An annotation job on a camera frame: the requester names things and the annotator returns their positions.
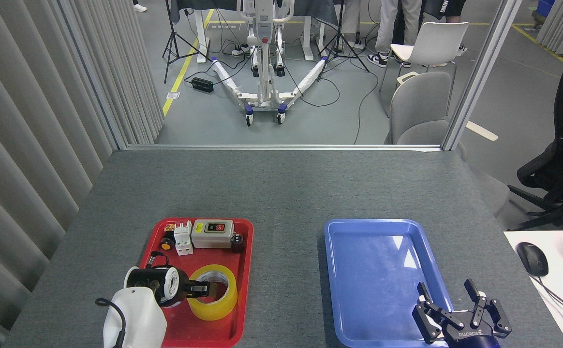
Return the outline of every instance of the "power adapter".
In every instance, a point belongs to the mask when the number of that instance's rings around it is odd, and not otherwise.
[[[213,82],[205,79],[200,79],[200,77],[194,77],[191,79],[191,86],[202,92],[211,93],[213,92]]]

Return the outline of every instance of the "red tray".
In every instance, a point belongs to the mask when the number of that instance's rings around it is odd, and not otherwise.
[[[231,249],[203,249],[195,247],[193,255],[178,256],[175,249],[165,251],[160,242],[165,235],[164,229],[170,223],[187,223],[202,218],[171,217],[158,222],[148,241],[140,267],[144,268],[152,251],[161,251],[169,258],[169,264],[184,270],[191,276],[198,268],[207,264],[221,264],[228,267],[237,278],[238,302],[230,314],[223,319],[204,321],[191,312],[187,301],[174,308],[162,308],[167,320],[166,335],[163,339],[165,348],[230,348],[237,344],[245,328],[245,310],[247,308],[249,266],[251,264],[251,248],[253,243],[253,225],[243,218],[226,218],[232,220],[235,232],[242,235],[245,250],[233,253]],[[153,266],[163,264],[165,259],[158,257]]]

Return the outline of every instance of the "computer mouse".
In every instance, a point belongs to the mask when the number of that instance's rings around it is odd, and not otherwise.
[[[532,276],[543,277],[548,274],[548,261],[546,255],[536,245],[522,242],[516,245],[516,253],[524,268]]]

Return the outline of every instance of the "white circuit breaker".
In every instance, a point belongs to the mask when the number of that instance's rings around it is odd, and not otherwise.
[[[189,233],[191,233],[191,221],[187,223],[177,223],[174,227],[174,240],[176,241],[176,253],[179,256],[193,254],[193,246],[189,240]]]

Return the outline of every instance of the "white pants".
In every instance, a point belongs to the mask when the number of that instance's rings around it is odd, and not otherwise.
[[[381,26],[376,38],[376,51],[388,55],[394,35],[394,24],[397,16],[398,1],[404,12],[404,44],[415,44],[419,33],[419,14],[421,14],[421,0],[381,0]]]
[[[341,18],[341,33],[354,34],[359,31],[361,0],[345,0],[344,14]]]

